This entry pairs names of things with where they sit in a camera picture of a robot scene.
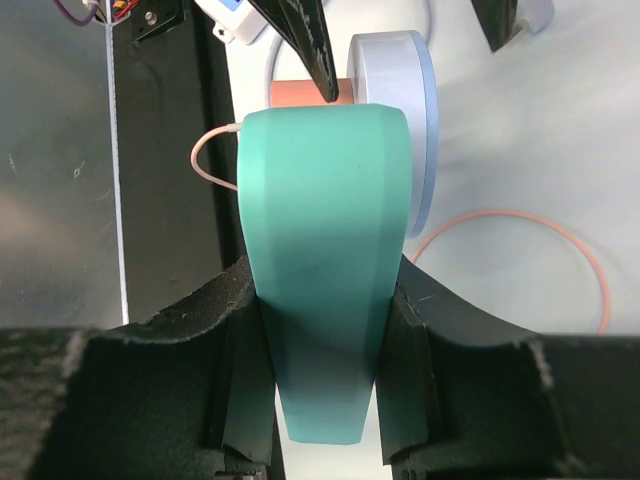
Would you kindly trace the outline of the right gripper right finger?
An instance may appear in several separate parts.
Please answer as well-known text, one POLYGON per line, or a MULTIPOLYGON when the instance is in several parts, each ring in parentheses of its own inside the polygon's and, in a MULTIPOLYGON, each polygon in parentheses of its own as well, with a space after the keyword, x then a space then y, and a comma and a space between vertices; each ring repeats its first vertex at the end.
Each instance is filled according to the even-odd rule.
POLYGON ((376 376, 397 479, 635 479, 639 341, 539 334, 400 265, 376 376))

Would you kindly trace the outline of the teal triangular power strip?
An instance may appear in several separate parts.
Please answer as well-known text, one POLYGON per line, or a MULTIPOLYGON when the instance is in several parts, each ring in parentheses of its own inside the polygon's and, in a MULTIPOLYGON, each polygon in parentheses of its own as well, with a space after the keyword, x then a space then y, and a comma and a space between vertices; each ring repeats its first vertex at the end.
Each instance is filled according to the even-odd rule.
POLYGON ((245 117, 238 201, 286 429, 361 440, 407 222, 385 108, 277 108, 245 117))

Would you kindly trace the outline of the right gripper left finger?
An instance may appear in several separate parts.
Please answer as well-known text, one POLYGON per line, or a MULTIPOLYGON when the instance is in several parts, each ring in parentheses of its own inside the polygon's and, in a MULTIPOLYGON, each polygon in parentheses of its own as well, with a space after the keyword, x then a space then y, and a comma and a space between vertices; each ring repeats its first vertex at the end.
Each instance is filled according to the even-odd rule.
POLYGON ((249 263, 145 323, 1 333, 5 479, 281 479, 249 263))

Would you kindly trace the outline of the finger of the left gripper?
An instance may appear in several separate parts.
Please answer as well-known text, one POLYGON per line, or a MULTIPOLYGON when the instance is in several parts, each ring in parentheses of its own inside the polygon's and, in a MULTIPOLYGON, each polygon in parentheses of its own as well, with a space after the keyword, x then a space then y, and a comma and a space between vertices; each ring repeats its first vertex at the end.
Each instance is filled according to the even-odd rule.
POLYGON ((517 0, 471 0, 476 17, 492 52, 504 47, 513 37, 517 0))
POLYGON ((320 0, 250 0, 249 3, 298 55, 326 102, 335 102, 339 86, 320 0))

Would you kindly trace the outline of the pink charger plug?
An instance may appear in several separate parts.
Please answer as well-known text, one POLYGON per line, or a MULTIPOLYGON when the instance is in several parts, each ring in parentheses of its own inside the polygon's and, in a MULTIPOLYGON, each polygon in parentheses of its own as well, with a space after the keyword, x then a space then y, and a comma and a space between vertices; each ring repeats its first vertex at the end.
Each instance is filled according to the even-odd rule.
POLYGON ((338 98, 327 102, 312 80, 274 80, 269 95, 272 108, 350 105, 354 104, 352 81, 348 78, 338 80, 338 98))

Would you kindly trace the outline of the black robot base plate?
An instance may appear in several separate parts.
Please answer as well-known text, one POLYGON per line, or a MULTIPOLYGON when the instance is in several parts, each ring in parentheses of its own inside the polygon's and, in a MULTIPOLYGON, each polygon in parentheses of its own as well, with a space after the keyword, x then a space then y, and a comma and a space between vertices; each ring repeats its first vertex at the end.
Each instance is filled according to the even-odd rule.
POLYGON ((244 252, 235 195, 190 153, 234 119, 224 45, 192 1, 140 1, 113 29, 128 318, 143 322, 244 252))

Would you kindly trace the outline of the white long power strip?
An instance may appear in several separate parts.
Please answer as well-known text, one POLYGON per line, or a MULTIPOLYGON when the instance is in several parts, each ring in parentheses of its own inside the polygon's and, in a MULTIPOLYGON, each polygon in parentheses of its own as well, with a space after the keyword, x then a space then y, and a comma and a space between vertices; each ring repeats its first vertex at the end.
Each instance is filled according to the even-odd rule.
POLYGON ((196 0, 214 22, 213 35, 225 44, 238 40, 251 44, 267 26, 261 14, 245 0, 196 0))

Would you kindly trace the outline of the light blue round socket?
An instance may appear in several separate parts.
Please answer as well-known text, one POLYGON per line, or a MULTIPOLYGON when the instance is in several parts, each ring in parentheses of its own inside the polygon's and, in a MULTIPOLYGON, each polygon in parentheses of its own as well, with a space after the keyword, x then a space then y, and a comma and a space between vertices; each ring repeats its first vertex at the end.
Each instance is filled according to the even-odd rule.
POLYGON ((354 103, 391 113, 398 138, 407 222, 405 237, 419 236, 427 222, 439 156, 439 106, 427 41, 414 30, 362 33, 352 37, 347 63, 354 103))

